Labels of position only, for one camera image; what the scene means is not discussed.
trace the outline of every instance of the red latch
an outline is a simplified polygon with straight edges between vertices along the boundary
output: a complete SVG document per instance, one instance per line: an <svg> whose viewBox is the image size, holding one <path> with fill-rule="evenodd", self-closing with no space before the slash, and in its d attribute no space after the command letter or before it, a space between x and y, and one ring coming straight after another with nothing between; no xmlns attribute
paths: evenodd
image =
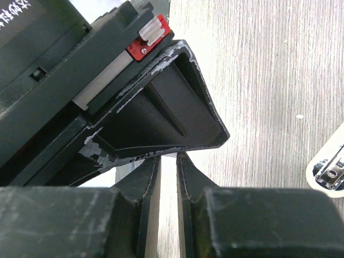
<svg viewBox="0 0 344 258"><path fill-rule="evenodd" d="M161 22L161 28L165 30L165 33L161 38L159 38L155 43L153 43L151 46L147 46L146 42L136 39L134 42L132 42L128 47L127 50L130 53L130 55L137 61L142 60L148 53L157 45L161 40L163 40L164 37L167 36L167 34L170 33L171 29L168 26L167 21L163 17L163 15L158 15L157 18Z"/></svg>

